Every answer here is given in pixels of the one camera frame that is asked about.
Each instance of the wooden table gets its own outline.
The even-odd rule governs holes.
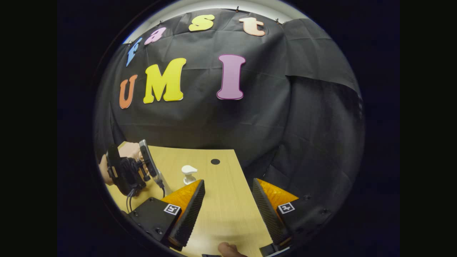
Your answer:
[[[198,150],[149,146],[157,168],[171,190],[185,184],[181,168],[191,165],[198,170],[193,176],[205,180],[205,197],[193,232],[181,254],[201,257],[220,255],[220,242],[236,244],[238,251],[249,257],[261,257],[259,248],[272,243],[265,223],[255,204],[234,150]],[[220,164],[211,164],[212,159]],[[132,198],[135,209],[149,197],[162,199],[162,189],[153,180],[138,197]],[[108,186],[118,207],[127,211],[124,196],[115,185]]]

